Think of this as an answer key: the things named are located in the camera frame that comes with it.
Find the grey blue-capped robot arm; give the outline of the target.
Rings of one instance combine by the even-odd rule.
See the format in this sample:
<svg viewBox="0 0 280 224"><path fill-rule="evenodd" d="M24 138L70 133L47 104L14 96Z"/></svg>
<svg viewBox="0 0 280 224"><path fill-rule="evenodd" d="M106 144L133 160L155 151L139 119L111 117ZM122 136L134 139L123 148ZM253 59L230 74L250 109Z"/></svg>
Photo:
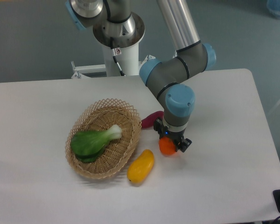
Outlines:
<svg viewBox="0 0 280 224"><path fill-rule="evenodd" d="M164 110L163 118L154 121L154 130L160 137L170 138L176 150L186 151L191 141L184 132L194 109L195 94L184 81L216 62L214 49L201 43L187 2L158 1L175 47L175 56L166 62L149 57L139 61L145 25L132 12L130 1L68 0L65 5L78 29L93 29L103 50L107 76L139 75Z"/></svg>

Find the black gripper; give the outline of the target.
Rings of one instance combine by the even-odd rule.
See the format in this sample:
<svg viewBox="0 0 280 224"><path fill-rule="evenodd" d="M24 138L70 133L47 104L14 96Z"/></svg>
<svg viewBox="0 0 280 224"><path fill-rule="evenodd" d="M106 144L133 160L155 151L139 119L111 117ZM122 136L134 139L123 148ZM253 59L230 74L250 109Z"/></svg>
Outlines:
<svg viewBox="0 0 280 224"><path fill-rule="evenodd" d="M188 138L184 138L185 128L179 131L170 131L167 126L163 126L161 118L157 118L154 121L153 125L154 130L158 133L159 139L169 138L176 144L176 151L185 152L189 146L192 144L192 141Z"/></svg>

